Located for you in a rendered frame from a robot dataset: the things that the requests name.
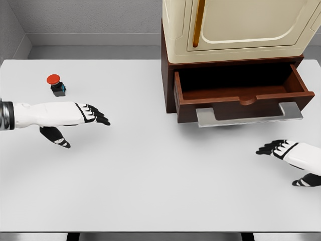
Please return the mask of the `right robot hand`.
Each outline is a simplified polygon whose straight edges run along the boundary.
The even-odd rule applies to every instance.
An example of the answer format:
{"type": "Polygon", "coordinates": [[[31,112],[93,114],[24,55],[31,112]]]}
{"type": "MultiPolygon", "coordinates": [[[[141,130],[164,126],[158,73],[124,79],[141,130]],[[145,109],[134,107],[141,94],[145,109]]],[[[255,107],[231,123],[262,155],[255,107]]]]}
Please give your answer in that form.
{"type": "Polygon", "coordinates": [[[297,187],[321,186],[321,148],[290,140],[274,140],[260,147],[256,154],[284,160],[289,165],[308,173],[292,182],[297,187]]]}

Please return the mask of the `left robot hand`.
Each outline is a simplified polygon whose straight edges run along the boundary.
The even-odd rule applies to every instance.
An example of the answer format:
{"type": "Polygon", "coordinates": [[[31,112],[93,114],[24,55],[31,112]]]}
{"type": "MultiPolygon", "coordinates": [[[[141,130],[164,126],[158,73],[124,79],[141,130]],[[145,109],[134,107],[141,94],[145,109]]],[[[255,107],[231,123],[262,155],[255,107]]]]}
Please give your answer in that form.
{"type": "Polygon", "coordinates": [[[59,126],[77,126],[87,123],[101,123],[110,125],[108,118],[96,107],[75,102],[45,103],[45,111],[40,114],[37,124],[40,133],[50,142],[64,148],[71,145],[58,130],[59,126]]]}

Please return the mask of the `brown wooden cabinet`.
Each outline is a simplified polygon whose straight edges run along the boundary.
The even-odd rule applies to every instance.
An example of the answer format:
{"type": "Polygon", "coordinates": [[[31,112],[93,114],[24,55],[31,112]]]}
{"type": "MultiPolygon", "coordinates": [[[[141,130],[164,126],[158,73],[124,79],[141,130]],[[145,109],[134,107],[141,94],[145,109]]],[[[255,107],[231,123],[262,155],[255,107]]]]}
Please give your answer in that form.
{"type": "Polygon", "coordinates": [[[298,67],[304,55],[291,57],[275,57],[263,59],[242,59],[242,60],[228,60],[228,61],[208,61],[208,62],[194,62],[194,63],[171,63],[168,60],[166,38],[164,28],[161,27],[161,71],[163,79],[164,97],[167,113],[177,112],[175,98],[174,98],[174,72],[179,69],[191,68],[207,68],[217,66],[234,66],[234,65],[253,65],[253,64],[270,64],[270,63],[290,63],[298,67]]]}

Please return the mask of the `red button switch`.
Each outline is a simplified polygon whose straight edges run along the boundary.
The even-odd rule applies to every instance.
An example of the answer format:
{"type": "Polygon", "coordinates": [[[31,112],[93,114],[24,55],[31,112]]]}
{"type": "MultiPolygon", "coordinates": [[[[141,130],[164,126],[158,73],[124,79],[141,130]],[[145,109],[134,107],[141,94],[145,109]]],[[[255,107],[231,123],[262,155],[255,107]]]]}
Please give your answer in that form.
{"type": "Polygon", "coordinates": [[[56,97],[66,95],[66,86],[60,81],[58,74],[51,74],[47,77],[47,83],[50,84],[51,90],[56,97]]]}

